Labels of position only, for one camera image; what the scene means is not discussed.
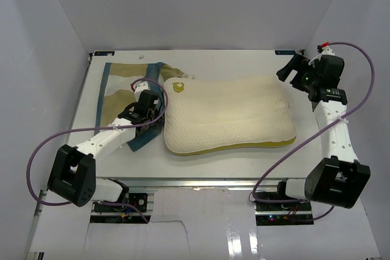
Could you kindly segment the blue beige white checked pillowcase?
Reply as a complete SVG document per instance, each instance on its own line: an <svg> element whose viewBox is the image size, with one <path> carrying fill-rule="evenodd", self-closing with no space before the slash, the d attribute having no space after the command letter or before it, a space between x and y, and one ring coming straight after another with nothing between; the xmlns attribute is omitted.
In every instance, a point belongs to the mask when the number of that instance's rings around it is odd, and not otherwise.
<svg viewBox="0 0 390 260"><path fill-rule="evenodd" d="M133 65L106 63L97 100L95 127L108 126L126 106L136 101L130 84L142 77L161 85L173 77L194 79L193 76L163 62ZM143 133L141 128L136 128L136 137L127 142L127 145L133 152L140 150L161 133L163 126L164 116L156 124L146 126Z"/></svg>

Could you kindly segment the white pillow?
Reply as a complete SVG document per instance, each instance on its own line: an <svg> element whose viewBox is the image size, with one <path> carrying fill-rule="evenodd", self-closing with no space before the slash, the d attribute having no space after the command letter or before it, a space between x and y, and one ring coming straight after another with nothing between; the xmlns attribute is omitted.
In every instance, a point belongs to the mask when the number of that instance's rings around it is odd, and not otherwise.
<svg viewBox="0 0 390 260"><path fill-rule="evenodd" d="M296 139L289 102L276 77L214 82L172 77L164 89L164 139L174 154L284 147Z"/></svg>

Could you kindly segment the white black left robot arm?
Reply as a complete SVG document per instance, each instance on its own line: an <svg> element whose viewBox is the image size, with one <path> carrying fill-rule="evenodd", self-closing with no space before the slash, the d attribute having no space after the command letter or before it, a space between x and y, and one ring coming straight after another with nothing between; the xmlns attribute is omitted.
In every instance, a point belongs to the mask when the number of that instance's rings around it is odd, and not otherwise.
<svg viewBox="0 0 390 260"><path fill-rule="evenodd" d="M162 130L161 106L161 95L143 90L107 130L74 147L61 146L48 189L78 207L93 200L107 201L117 211L125 209L129 203L128 187L118 180L97 179L96 165L125 144L135 152L157 137Z"/></svg>

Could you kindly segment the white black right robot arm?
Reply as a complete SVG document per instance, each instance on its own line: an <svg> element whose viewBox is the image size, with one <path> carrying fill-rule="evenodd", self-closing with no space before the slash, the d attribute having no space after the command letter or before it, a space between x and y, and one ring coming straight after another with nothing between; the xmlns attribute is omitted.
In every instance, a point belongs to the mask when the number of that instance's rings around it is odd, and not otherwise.
<svg viewBox="0 0 390 260"><path fill-rule="evenodd" d="M369 166L359 162L349 136L346 92L338 87L344 60L334 55L320 55L313 61L295 54L277 71L284 82L292 71L293 88L308 94L321 134L322 160L305 179L287 178L278 183L276 205L290 210L297 199L352 208L368 182Z"/></svg>

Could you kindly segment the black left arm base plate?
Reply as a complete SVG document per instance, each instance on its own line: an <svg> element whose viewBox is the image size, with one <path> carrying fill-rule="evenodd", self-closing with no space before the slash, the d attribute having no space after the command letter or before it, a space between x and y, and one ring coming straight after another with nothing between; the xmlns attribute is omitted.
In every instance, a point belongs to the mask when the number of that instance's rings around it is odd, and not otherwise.
<svg viewBox="0 0 390 260"><path fill-rule="evenodd" d="M136 207L142 213L147 211L147 201L147 193L128 193L123 199L125 204ZM128 206L108 206L95 202L92 211L95 213L132 213L133 209Z"/></svg>

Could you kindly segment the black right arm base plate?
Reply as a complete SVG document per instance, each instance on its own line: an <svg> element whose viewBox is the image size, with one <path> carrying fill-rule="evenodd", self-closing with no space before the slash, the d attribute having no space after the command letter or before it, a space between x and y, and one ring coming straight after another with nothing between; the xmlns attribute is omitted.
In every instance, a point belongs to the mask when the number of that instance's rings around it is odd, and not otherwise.
<svg viewBox="0 0 390 260"><path fill-rule="evenodd" d="M286 198L278 195L276 192L256 192L255 195L262 200L276 200L277 203L255 202L255 210L258 212L276 212L281 211L282 214L293 216L297 212L311 212L311 204L306 203L283 203L281 200Z"/></svg>

